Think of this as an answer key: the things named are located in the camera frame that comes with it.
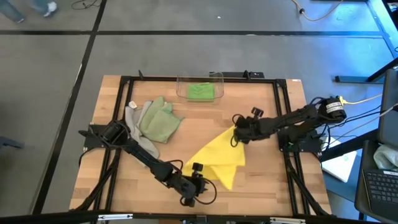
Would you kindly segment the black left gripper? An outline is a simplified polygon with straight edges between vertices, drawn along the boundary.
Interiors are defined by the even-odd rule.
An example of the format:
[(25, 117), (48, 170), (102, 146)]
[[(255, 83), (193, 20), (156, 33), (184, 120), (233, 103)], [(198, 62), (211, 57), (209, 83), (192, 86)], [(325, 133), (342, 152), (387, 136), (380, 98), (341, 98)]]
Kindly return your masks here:
[[(192, 169), (195, 172), (201, 172), (203, 170), (203, 164), (194, 162)], [(206, 180), (202, 176), (186, 177), (183, 175), (177, 175), (174, 178), (174, 189), (182, 196), (180, 198), (180, 204), (184, 207), (194, 207), (195, 199), (202, 194), (206, 188)]]

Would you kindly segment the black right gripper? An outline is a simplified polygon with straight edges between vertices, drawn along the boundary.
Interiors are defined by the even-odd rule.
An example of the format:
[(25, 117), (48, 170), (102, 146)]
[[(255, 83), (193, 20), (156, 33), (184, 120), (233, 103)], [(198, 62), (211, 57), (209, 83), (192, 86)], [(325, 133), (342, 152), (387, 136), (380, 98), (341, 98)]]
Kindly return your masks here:
[[(264, 111), (253, 107), (251, 113), (255, 118), (261, 118)], [(269, 139), (270, 134), (263, 133), (259, 128), (259, 122), (257, 119), (240, 116), (235, 122), (235, 129), (233, 131), (233, 139), (236, 142), (248, 144), (250, 141), (260, 141)]]

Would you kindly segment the yellow microfiber towel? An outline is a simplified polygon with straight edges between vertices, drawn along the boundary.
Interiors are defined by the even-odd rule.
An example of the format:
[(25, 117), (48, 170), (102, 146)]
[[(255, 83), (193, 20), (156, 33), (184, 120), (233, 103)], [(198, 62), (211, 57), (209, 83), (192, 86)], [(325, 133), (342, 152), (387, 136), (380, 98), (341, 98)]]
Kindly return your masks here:
[(233, 139), (234, 126), (203, 146), (182, 169), (183, 175), (193, 172), (193, 164), (203, 165), (199, 173), (209, 180), (219, 180), (227, 190), (233, 189), (238, 167), (246, 165), (244, 144)]

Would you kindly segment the bright green microfiber towel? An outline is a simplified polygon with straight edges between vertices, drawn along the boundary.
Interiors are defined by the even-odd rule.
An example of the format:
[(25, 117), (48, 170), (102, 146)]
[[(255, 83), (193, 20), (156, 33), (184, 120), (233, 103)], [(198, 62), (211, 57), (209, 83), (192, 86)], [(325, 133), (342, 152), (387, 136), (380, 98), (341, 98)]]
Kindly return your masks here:
[(215, 86), (212, 83), (189, 84), (187, 98), (189, 100), (214, 100)]

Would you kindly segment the pale green microfiber towel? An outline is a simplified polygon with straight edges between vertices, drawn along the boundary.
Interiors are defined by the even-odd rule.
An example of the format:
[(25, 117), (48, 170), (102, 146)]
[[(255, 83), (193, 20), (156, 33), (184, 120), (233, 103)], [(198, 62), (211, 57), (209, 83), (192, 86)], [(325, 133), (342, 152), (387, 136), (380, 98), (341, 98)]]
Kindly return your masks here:
[(183, 118), (173, 113), (173, 104), (166, 102), (164, 97), (160, 96), (150, 102), (141, 118), (139, 129), (151, 141), (166, 144), (182, 121)]

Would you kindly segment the grey microfiber towel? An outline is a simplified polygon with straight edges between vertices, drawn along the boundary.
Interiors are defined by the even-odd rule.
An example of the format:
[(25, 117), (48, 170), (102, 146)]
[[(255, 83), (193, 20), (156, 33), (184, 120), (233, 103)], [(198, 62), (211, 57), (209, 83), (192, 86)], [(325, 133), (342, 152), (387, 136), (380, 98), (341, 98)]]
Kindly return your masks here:
[(156, 159), (159, 158), (160, 154), (158, 149), (152, 143), (151, 140), (147, 139), (139, 129), (139, 125), (152, 104), (151, 101), (146, 101), (142, 108), (131, 108), (130, 106), (125, 107), (125, 122), (127, 127), (130, 129), (130, 135), (133, 140), (137, 141), (141, 147), (143, 147), (150, 155)]

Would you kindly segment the clear plastic bin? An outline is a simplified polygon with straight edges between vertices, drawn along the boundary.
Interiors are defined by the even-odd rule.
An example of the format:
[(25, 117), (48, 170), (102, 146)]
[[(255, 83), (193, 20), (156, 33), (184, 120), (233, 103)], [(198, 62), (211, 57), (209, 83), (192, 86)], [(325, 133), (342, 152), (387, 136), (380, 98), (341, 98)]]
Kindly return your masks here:
[[(215, 86), (215, 99), (214, 100), (189, 100), (187, 98), (187, 89), (189, 84), (197, 83), (212, 83)], [(224, 96), (224, 75), (221, 72), (210, 72), (207, 75), (188, 75), (183, 73), (177, 76), (176, 95), (179, 102), (187, 105), (195, 106), (211, 106), (217, 105)]]

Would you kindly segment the black diagonal stand beam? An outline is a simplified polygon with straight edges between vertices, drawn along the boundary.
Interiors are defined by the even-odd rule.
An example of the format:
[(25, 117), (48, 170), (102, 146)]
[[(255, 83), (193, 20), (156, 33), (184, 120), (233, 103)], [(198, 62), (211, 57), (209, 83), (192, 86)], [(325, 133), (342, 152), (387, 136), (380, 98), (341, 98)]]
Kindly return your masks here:
[(378, 132), (379, 131), (377, 129), (374, 129), (354, 139), (343, 142), (325, 150), (320, 158), (320, 162), (325, 162), (336, 157), (340, 157), (349, 152), (362, 149), (365, 141), (375, 141), (377, 139)]

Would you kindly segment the white box with green logo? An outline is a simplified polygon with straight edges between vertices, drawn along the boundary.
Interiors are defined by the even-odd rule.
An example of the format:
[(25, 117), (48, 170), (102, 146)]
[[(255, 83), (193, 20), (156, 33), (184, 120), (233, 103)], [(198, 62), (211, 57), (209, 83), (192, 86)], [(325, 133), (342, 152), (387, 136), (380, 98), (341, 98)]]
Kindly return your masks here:
[(338, 180), (347, 183), (356, 159), (357, 152), (351, 151), (340, 157), (322, 162), (322, 170)]

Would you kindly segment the black desk foot bar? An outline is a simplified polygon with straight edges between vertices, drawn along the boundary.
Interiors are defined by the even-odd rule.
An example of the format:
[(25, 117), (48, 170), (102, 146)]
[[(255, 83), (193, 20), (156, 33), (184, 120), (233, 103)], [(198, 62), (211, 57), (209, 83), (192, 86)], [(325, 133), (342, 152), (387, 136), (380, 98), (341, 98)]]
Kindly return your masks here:
[(396, 65), (398, 65), (398, 57), (368, 77), (338, 75), (335, 77), (335, 82), (383, 84), (385, 72), (389, 69), (394, 68)]

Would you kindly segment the black overhead crossbeam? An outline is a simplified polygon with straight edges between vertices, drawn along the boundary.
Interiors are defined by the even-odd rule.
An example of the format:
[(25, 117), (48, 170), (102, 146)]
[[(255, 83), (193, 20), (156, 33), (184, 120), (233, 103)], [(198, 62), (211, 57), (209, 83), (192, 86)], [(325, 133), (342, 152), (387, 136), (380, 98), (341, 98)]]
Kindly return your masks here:
[[(44, 213), (36, 215), (22, 215), (13, 217), (0, 217), (0, 224), (81, 224), (98, 221), (98, 215), (122, 214), (105, 210), (71, 211), (60, 213)], [(236, 223), (266, 223), (270, 217), (283, 217), (276, 215), (194, 215), (194, 214), (163, 214), (163, 213), (132, 213), (133, 219), (178, 220), (199, 224), (212, 224), (217, 222)], [(364, 220), (350, 220), (334, 216), (293, 215), (285, 218), (304, 219), (306, 224), (381, 224)]]

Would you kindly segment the pale crumpled cloth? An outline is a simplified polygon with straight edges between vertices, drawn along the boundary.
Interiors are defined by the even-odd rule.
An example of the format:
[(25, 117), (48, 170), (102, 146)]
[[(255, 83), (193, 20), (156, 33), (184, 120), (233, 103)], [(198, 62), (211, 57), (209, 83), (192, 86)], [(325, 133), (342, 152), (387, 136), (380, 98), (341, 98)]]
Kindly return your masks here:
[(385, 144), (380, 145), (376, 149), (373, 159), (378, 169), (398, 172), (398, 150)]

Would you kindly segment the grey open laptop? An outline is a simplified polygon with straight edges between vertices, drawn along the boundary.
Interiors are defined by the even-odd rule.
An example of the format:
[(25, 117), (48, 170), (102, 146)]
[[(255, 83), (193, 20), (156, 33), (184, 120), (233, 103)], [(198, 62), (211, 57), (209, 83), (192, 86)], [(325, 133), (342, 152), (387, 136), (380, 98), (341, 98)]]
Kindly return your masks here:
[(355, 208), (383, 223), (398, 224), (398, 171), (379, 169), (374, 154), (381, 146), (398, 152), (398, 71), (385, 75), (381, 109), (375, 140), (363, 144)]

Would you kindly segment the dark grey chair foot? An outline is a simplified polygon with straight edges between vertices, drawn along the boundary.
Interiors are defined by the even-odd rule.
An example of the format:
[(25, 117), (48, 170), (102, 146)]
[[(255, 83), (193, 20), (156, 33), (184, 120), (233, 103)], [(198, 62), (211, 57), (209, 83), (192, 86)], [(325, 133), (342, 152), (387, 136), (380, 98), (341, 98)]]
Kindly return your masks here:
[(0, 136), (0, 149), (3, 146), (10, 146), (16, 149), (23, 149), (25, 144), (23, 142), (18, 142), (13, 139), (6, 138), (4, 136)]

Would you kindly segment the person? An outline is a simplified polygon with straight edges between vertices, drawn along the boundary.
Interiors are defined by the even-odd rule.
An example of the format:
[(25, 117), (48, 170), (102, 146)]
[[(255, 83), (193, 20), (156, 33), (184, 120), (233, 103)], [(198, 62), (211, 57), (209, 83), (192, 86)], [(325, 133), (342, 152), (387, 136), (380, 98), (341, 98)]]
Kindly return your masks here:
[[(58, 9), (54, 0), (29, 0), (29, 4), (34, 11), (43, 17), (50, 17)], [(0, 0), (0, 13), (18, 24), (25, 20), (25, 16), (9, 0)]]

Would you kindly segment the silver metal bracket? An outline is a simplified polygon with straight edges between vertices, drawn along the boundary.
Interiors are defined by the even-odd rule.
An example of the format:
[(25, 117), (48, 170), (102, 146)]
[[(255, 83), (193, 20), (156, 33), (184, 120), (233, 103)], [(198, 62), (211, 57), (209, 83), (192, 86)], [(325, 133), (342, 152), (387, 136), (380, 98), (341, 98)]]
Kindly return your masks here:
[(306, 224), (304, 219), (270, 217), (269, 224)]
[(127, 220), (133, 219), (133, 216), (132, 213), (98, 215), (98, 221)]

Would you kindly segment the black aluminium table frame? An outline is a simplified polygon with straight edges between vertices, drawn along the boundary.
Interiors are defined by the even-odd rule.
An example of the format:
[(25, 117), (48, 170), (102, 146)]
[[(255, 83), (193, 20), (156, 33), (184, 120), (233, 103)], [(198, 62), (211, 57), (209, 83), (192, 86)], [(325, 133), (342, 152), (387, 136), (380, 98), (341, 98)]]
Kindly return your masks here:
[[(217, 103), (191, 103), (177, 96), (177, 81), (171, 77), (135, 78), (132, 85), (124, 77), (103, 78), (96, 102), (93, 123), (107, 124), (123, 112), (115, 108), (117, 99), (135, 101), (163, 96), (174, 104), (183, 118), (175, 135), (167, 144), (158, 144), (162, 160), (187, 162), (198, 150), (232, 125), (232, 116), (247, 115), (253, 107), (274, 117), (285, 113), (285, 103), (296, 110), (305, 104), (300, 80), (224, 81), (224, 95)], [(289, 217), (292, 215), (284, 158), (275, 136), (248, 144), (246, 164), (237, 169), (232, 190), (215, 182), (193, 208), (180, 205), (180, 196), (164, 187), (129, 154), (121, 154), (114, 185), (113, 212), (128, 212), (136, 218), (225, 220), (233, 218)]]

